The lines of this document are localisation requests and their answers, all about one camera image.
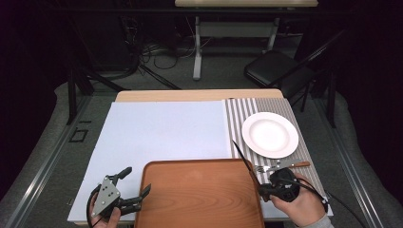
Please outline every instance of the black chair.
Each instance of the black chair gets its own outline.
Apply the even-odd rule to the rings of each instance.
[[[307,65],[311,64],[318,56],[322,55],[336,43],[344,32],[345,30],[337,33],[323,46],[299,62],[281,52],[269,50],[258,59],[248,64],[244,68],[243,74],[260,87],[280,89],[284,98],[288,100],[305,87],[303,95],[297,98],[292,104],[296,104],[303,98],[301,107],[301,111],[303,111],[309,93],[310,83],[318,75],[330,70],[327,68],[313,71],[308,68]]]

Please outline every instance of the human hand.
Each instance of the human hand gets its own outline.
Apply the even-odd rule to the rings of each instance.
[[[298,179],[307,180],[299,173],[295,173]],[[308,185],[305,181],[300,181],[302,184]],[[325,210],[320,199],[311,191],[304,187],[300,187],[299,194],[292,202],[281,200],[273,195],[270,200],[275,207],[284,212],[296,226],[307,226],[315,223],[323,218]]]
[[[92,210],[94,209],[94,204],[97,197],[98,193],[94,194],[94,196],[91,199],[91,204],[89,205],[89,214],[91,214]],[[121,218],[121,210],[115,207],[113,208],[109,220],[106,220],[101,216],[97,216],[95,218],[91,217],[91,224],[93,228],[116,228],[118,226],[120,218]]]

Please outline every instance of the wooden tray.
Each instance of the wooden tray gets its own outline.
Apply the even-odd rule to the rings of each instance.
[[[152,161],[151,183],[136,228],[264,227],[256,190],[242,160]]]

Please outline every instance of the plate rim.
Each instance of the plate rim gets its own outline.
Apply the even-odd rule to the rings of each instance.
[[[277,123],[281,124],[286,129],[291,140],[289,141],[288,145],[286,145],[286,148],[282,149],[282,150],[285,150],[285,152],[280,150],[280,153],[277,156],[272,155],[273,154],[272,151],[267,151],[267,150],[261,149],[260,147],[256,147],[256,145],[252,142],[251,137],[249,137],[249,134],[248,134],[248,132],[250,130],[250,126],[253,123],[255,123],[256,121],[260,121],[260,120],[271,120],[271,121],[274,120]],[[269,159],[285,158],[285,157],[293,154],[297,150],[297,147],[299,144],[299,135],[297,133],[297,128],[287,118],[285,118],[277,113],[274,113],[274,112],[257,112],[257,113],[250,115],[249,117],[247,117],[245,119],[245,121],[242,123],[241,135],[242,135],[243,140],[246,142],[246,145],[250,148],[250,150],[252,150],[253,152],[255,152],[265,158],[269,158]]]

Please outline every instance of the white plate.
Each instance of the white plate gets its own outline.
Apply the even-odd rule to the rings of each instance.
[[[242,125],[242,137],[249,148],[270,159],[287,157],[298,146],[298,133],[293,124],[271,112],[248,117]]]

